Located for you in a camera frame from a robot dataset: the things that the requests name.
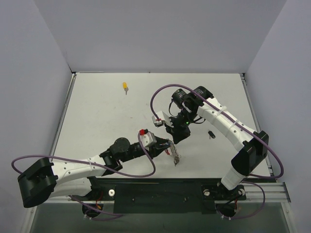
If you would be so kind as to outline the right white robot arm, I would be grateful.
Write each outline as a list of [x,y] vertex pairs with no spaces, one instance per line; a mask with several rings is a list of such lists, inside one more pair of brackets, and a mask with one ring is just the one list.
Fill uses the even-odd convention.
[[268,134],[244,126],[202,86],[190,93],[176,90],[172,94],[172,102],[181,110],[177,116],[171,116],[166,121],[166,131],[175,144],[190,136],[189,125],[200,117],[219,130],[237,150],[230,170],[217,186],[218,195],[223,199],[229,198],[241,181],[267,157],[267,148],[263,144],[268,143]]

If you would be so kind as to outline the keys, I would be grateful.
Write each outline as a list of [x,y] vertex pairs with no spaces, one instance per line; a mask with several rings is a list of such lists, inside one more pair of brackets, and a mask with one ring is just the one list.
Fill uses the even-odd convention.
[[213,131],[211,130],[208,130],[208,135],[209,135],[209,139],[214,139],[216,137]]

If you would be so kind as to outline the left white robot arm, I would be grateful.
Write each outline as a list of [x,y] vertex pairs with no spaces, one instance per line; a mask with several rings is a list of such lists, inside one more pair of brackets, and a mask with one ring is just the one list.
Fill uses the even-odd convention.
[[139,136],[138,142],[131,144],[127,138],[118,138],[106,151],[82,160],[39,156],[17,178],[23,206],[31,208],[52,197],[85,196],[89,200],[100,194],[98,185],[90,177],[120,174],[124,162],[146,155],[149,161],[170,147],[168,139],[152,133]]

